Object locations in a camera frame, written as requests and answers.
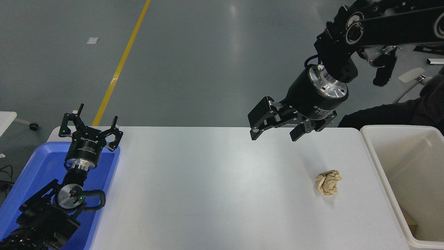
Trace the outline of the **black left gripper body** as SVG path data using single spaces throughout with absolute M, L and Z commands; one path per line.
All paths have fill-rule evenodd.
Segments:
M 65 163 L 72 164 L 74 160 L 86 160 L 91 164 L 99 162 L 102 149 L 106 144 L 102 131 L 87 127 L 86 132 L 76 130 L 72 135 L 72 142 L 65 157 Z

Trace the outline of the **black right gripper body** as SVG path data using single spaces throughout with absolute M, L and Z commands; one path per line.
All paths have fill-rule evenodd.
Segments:
M 306 67 L 280 101 L 304 117 L 321 120 L 348 98 L 346 83 L 330 76 L 325 67 Z

